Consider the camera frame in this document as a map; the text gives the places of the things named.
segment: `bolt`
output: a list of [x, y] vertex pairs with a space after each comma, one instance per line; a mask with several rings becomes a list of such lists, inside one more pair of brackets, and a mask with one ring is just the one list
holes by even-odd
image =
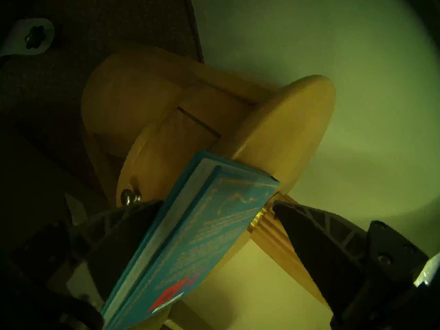
[[370, 315], [368, 316], [368, 320], [371, 322], [371, 321], [374, 321], [376, 318], [377, 318], [377, 316], [378, 316], [378, 314], [377, 314], [377, 312], [376, 311], [373, 311], [372, 313], [370, 313]]
[[416, 247], [413, 244], [406, 244], [404, 248], [409, 251], [410, 253], [416, 252]]
[[375, 223], [376, 223], [377, 228], [379, 228], [379, 229], [385, 229], [386, 228], [385, 223], [383, 223], [381, 221], [376, 221]]
[[379, 254], [377, 260], [384, 265], [391, 265], [392, 262], [391, 258], [387, 254]]

